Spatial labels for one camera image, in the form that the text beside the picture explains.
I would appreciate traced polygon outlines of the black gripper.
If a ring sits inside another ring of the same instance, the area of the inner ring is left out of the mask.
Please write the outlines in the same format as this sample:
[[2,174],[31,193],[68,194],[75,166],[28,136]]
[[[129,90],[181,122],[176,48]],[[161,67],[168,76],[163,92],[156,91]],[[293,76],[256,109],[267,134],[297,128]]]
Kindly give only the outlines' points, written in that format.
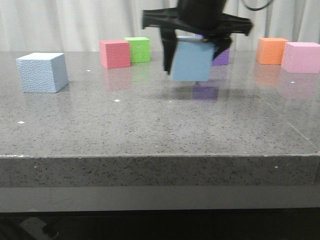
[[231,34],[250,34],[252,21],[223,13],[226,3],[225,0],[179,0],[176,7],[142,11],[143,29],[160,28],[163,69],[168,75],[177,47],[175,30],[203,35],[205,43],[213,43],[212,60],[231,46]]

